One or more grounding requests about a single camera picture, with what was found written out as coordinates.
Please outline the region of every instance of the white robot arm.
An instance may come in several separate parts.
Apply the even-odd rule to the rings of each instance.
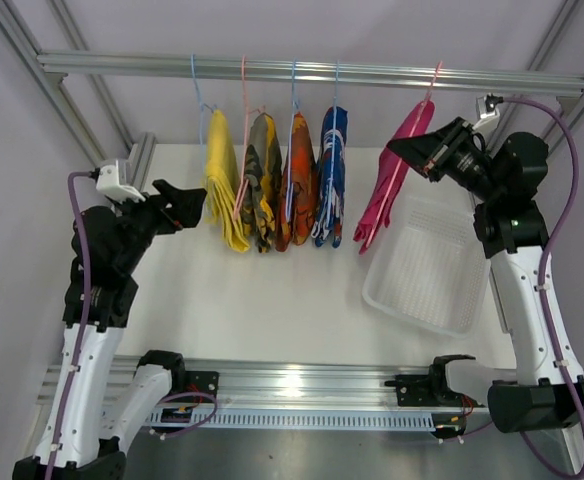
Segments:
[[[480,359],[462,355],[438,357],[430,367],[431,384],[441,398],[459,392],[487,405],[502,432],[564,428],[577,423],[578,415],[561,367],[583,407],[584,372],[565,332],[550,258],[545,278],[538,279],[548,233],[533,197],[547,174],[548,146],[531,133],[517,132],[494,155],[488,154],[485,135],[498,125],[502,101],[492,95],[478,99],[475,125],[459,117],[435,132],[388,143],[425,178],[438,182],[449,175],[483,202],[475,209],[474,229],[491,259],[516,355],[516,371],[487,368]],[[540,290],[547,296],[560,361]]]
[[[75,225],[72,247],[77,257],[65,295],[67,328],[52,413],[34,456],[16,463],[13,480],[123,478],[127,451],[147,416],[161,399],[186,388],[183,357],[150,351],[141,358],[132,384],[102,415],[110,366],[138,288],[132,272],[156,235],[198,224],[206,192],[179,190],[157,180],[153,186],[158,195],[142,194],[127,184],[122,161],[90,177],[118,214],[105,206],[80,213],[91,270],[87,295],[85,245]]]

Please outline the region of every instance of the plastic tray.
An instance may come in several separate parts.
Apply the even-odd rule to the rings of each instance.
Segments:
[[[372,260],[363,298],[400,320],[467,336],[477,322],[490,268],[472,215],[413,196],[397,207]]]

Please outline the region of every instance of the orange patterned cloth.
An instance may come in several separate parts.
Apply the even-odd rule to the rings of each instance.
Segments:
[[[276,212],[276,241],[279,252],[285,252],[290,241],[302,245],[310,236],[316,205],[319,199],[318,170],[312,151],[310,130],[303,115],[294,116],[292,131],[292,158],[290,146],[283,170],[283,181],[279,192],[279,205]],[[285,215],[285,197],[288,186],[288,169],[291,168],[292,208],[290,218]]]

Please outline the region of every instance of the cable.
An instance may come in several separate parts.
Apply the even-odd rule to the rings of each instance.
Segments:
[[[576,145],[574,143],[574,138],[572,133],[570,132],[570,128],[565,123],[565,121],[561,118],[559,114],[553,111],[546,105],[542,103],[535,102],[534,100],[530,100],[528,98],[518,98],[518,97],[508,97],[503,99],[504,102],[507,103],[519,103],[522,105],[529,105],[531,107],[538,108],[539,110],[543,110],[545,113],[550,115],[557,123],[557,125],[563,131],[565,135],[565,139],[568,142],[568,148],[570,149],[570,156],[572,158],[572,184],[570,185],[570,194],[568,195],[568,200],[563,208],[563,212],[559,217],[559,220],[552,230],[550,237],[548,239],[548,243],[543,250],[541,255],[541,261],[539,262],[539,275],[538,275],[538,282],[539,285],[543,285],[545,283],[545,272],[548,266],[548,259],[550,257],[550,252],[552,247],[554,247],[554,243],[556,242],[556,238],[558,237],[561,228],[565,224],[565,221],[570,214],[570,210],[572,210],[572,206],[574,205],[574,199],[576,198],[576,192],[579,185],[579,156],[576,151]],[[554,355],[556,357],[557,362],[561,362],[563,357],[563,352],[561,349],[561,343],[559,342],[559,337],[556,333],[556,328],[554,326],[554,319],[552,318],[552,311],[550,310],[550,304],[548,301],[548,295],[545,290],[539,290],[539,296],[541,298],[541,308],[543,310],[543,315],[545,317],[545,323],[548,328],[548,333],[550,335],[550,341],[552,343],[552,350],[554,350]],[[584,444],[584,409],[583,405],[581,404],[581,399],[579,398],[579,394],[576,391],[576,387],[572,383],[572,379],[570,378],[570,373],[568,372],[567,367],[564,365],[559,365],[559,371],[561,372],[561,376],[563,377],[563,381],[568,387],[570,392],[570,396],[572,397],[572,401],[574,402],[574,406],[576,408],[577,415],[579,417],[579,423],[581,424],[581,429],[583,431],[583,444]],[[569,478],[569,479],[583,479],[584,478],[584,458],[583,458],[583,466],[581,470],[579,470],[576,474],[569,474],[565,473],[554,465],[552,465],[546,458],[541,455],[541,452],[534,446],[530,438],[525,434],[525,432],[521,432],[521,436],[525,443],[530,447],[530,450],[534,454],[534,456],[553,474],[561,478]]]
[[[90,270],[90,250],[88,248],[88,236],[85,232],[85,225],[83,217],[81,216],[81,209],[79,208],[79,201],[76,196],[74,188],[74,180],[78,177],[92,176],[91,172],[74,172],[68,176],[68,194],[70,196],[70,204],[72,205],[72,213],[74,214],[74,222],[76,223],[76,230],[79,234],[79,243],[81,245],[81,256],[83,257],[83,308],[81,309],[81,321],[79,322],[79,331],[76,336],[74,344],[74,353],[70,366],[78,367],[79,357],[81,355],[81,345],[83,344],[83,336],[85,335],[85,328],[88,324],[88,314],[90,313],[90,299],[92,292],[92,276]],[[70,369],[68,376],[61,392],[61,399],[59,401],[59,408],[54,422],[54,431],[52,433],[52,445],[58,445],[61,439],[61,427],[63,425],[63,417],[65,416],[65,409],[68,405],[68,398],[72,383],[74,382],[75,369]],[[45,467],[45,480],[52,479],[52,472],[54,471],[54,463],[56,462],[56,449],[50,452],[48,458],[48,465]]]
[[[172,432],[172,433],[158,433],[154,429],[151,429],[150,430],[150,435],[158,435],[161,440],[165,440],[167,438],[180,437],[184,433],[188,433],[188,432],[191,432],[192,430],[196,430],[201,425],[203,425],[205,423],[208,423],[210,420],[212,420],[212,417],[214,417],[214,415],[216,415],[216,411],[219,409],[219,404],[218,404],[218,401],[217,401],[216,397],[214,395],[210,395],[209,393],[204,393],[204,392],[196,392],[196,393],[194,393],[194,392],[175,393],[174,395],[169,395],[169,396],[163,398],[160,403],[171,402],[172,400],[178,400],[180,398],[187,398],[187,397],[207,398],[208,400],[212,401],[212,403],[214,403],[214,408],[212,409],[212,413],[210,413],[203,420],[200,420],[200,421],[198,421],[196,423],[193,423],[192,425],[188,425],[187,427],[184,427],[184,428],[182,428],[182,429],[180,429],[180,430],[178,430],[176,432]]]
[[[470,407],[470,411],[466,413],[465,411],[465,404],[468,404],[468,407]],[[461,403],[463,405],[463,414],[461,415],[461,418],[467,418],[470,415],[472,415],[472,412],[474,412],[474,404],[472,403],[472,399],[470,397],[468,397],[467,395],[462,395],[461,396]]]

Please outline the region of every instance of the yellow cloth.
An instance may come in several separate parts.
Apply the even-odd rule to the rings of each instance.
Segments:
[[[207,162],[205,165],[205,188],[208,191],[206,219],[217,224],[222,221],[222,236],[225,243],[237,252],[247,252],[250,243],[243,234],[241,220],[234,220],[232,212],[239,188],[239,173],[230,129],[225,115],[215,110],[208,129]]]

